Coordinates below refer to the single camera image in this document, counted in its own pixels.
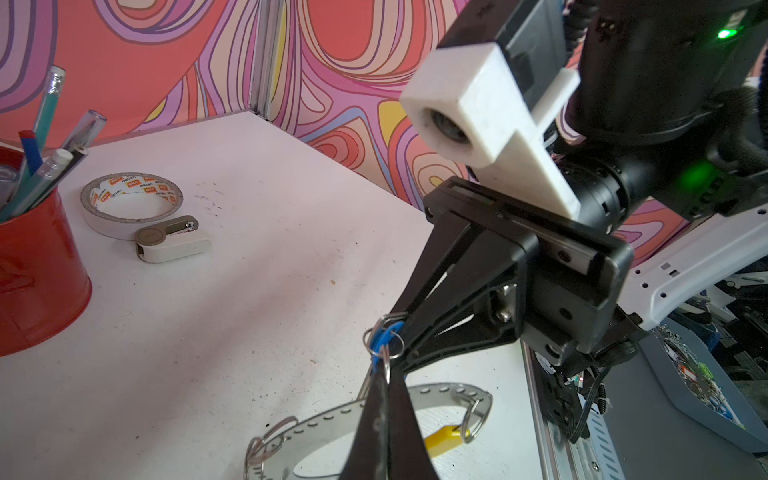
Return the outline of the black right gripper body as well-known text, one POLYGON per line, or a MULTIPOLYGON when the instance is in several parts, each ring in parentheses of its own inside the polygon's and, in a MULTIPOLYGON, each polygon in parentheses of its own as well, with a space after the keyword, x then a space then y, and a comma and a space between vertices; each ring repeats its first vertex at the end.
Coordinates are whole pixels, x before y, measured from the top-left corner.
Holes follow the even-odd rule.
POLYGON ((517 341, 558 374, 610 368, 637 353, 640 328, 618 304, 633 259, 626 242, 459 178, 428 194, 424 206, 433 225, 454 212, 479 230, 535 237, 517 341))

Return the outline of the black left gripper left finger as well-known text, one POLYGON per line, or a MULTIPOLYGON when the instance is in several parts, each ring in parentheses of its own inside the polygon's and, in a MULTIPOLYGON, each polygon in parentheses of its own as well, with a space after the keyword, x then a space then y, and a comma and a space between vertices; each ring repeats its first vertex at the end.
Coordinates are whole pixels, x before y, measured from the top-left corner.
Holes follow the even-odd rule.
POLYGON ((388 474, 388 382, 383 367, 373 375, 341 480, 385 480, 388 474))

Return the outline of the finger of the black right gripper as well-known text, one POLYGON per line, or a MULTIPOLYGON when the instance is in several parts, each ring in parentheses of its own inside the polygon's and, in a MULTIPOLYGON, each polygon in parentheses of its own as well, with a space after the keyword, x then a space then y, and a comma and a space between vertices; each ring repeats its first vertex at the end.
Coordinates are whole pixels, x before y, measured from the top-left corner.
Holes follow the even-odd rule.
POLYGON ((478 235, 476 225, 454 212, 435 217, 427 243, 391 313, 407 313, 410 318, 439 318, 447 313, 452 301, 439 292, 438 281, 478 235))
POLYGON ((408 374, 443 359, 513 343, 522 332, 524 288, 538 241, 529 233, 479 230, 467 251, 438 281, 452 301, 439 318, 403 314, 403 354, 392 368, 408 374))

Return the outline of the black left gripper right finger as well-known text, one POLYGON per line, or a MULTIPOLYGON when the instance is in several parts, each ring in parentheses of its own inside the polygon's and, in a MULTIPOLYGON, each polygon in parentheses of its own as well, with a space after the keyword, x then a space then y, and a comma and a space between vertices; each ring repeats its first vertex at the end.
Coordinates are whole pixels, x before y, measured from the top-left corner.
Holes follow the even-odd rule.
POLYGON ((388 478, 438 480, 421 436, 404 376, 393 370, 388 385, 388 478))

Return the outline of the blue headed key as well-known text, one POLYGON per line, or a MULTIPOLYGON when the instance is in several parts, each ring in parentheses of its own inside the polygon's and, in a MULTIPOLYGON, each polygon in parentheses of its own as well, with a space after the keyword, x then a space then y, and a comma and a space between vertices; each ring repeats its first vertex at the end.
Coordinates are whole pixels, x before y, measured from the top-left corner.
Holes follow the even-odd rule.
POLYGON ((400 332, 404 326, 402 320, 392 321, 384 325, 372 338, 369 343, 371 351, 371 366, 376 371, 381 363, 382 349, 387 347, 391 359, 399 358, 405 349, 404 341, 400 332))

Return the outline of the silver metal keyring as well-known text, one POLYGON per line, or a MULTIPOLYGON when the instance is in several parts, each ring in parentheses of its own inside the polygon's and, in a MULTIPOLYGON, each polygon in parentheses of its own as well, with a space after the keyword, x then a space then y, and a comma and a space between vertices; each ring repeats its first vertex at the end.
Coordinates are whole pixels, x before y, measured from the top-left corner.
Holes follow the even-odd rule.
POLYGON ((400 335, 406 315, 384 315, 363 335, 371 357, 361 397, 300 421, 288 416, 250 440, 243 476, 246 479, 297 479, 297 466, 341 439, 353 437, 339 479, 435 479, 435 457, 473 442, 488 420, 493 396, 468 384, 434 383, 407 386, 392 364, 405 353, 400 335), (461 422, 423 436, 417 412, 461 407, 461 422))

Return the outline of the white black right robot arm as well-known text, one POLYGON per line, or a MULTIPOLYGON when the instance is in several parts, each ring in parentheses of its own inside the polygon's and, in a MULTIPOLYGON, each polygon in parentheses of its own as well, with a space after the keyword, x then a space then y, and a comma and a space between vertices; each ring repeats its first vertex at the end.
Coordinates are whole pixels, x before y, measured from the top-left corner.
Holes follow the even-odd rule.
POLYGON ((607 369, 767 252, 763 1, 473 1, 400 102, 465 165, 394 312, 392 365, 523 341, 607 369))

